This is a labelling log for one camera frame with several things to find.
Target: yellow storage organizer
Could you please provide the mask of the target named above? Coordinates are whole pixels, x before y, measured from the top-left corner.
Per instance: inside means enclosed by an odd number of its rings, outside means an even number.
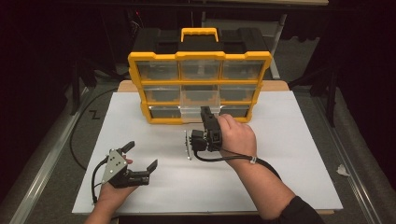
[[[250,121],[271,60],[255,28],[140,29],[128,57],[142,113],[157,124],[201,122],[203,105]]]

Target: black sleeve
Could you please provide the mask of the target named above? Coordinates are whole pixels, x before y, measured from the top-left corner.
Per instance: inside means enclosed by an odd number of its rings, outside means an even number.
[[[320,215],[300,197],[294,197],[279,218],[264,220],[265,224],[324,224]]]

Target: white paper sheet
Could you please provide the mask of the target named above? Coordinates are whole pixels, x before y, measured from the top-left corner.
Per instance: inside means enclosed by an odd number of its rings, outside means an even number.
[[[282,180],[315,209],[342,209],[317,147],[291,91],[264,91],[249,123],[257,135],[258,156],[268,161]],[[91,178],[94,167],[111,148],[134,140],[127,154],[129,169],[146,170],[158,159],[148,186],[139,187],[119,209],[120,214],[173,214],[257,211],[238,176],[226,162],[187,159],[185,130],[202,124],[151,125],[140,110],[137,93],[114,93],[102,131],[92,153],[73,213],[93,209]],[[203,157],[216,157],[205,152]],[[96,175],[99,183],[105,166]]]

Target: human arm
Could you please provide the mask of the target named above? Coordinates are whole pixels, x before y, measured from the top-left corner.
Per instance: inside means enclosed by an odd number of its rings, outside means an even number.
[[[91,214],[85,220],[85,224],[101,224],[109,223],[114,213],[125,202],[126,198],[137,189],[135,187],[128,187],[123,189],[115,189],[111,184],[105,183],[102,185],[99,199],[93,208]]]
[[[218,118],[222,147],[228,151],[257,156],[256,136],[250,126],[236,121],[230,115]],[[221,150],[223,157],[232,153]],[[236,171],[263,219],[279,217],[295,194],[271,171],[247,160],[228,161]]]
[[[256,136],[247,124],[230,115],[218,117],[223,157],[244,154],[257,157]],[[266,223],[323,223],[318,213],[286,186],[273,172],[247,160],[227,161],[236,171]]]

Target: human hand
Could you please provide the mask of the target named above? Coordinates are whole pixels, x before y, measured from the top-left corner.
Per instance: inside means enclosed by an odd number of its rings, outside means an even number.
[[[239,153],[247,156],[257,157],[256,135],[247,124],[236,121],[231,115],[224,114],[218,117],[219,126],[222,134],[222,157],[234,156]],[[248,160],[227,161],[234,169]]]
[[[106,210],[112,211],[113,213],[119,209],[119,207],[125,202],[126,198],[137,189],[138,186],[128,187],[123,189],[115,189],[111,184],[105,183],[100,189],[99,199],[96,206],[105,206]]]
[[[123,158],[131,164],[133,161]],[[99,199],[92,213],[85,221],[86,224],[109,223],[113,214],[122,206],[126,198],[137,189],[138,186],[123,189],[115,189],[110,183],[105,183],[100,189]]]

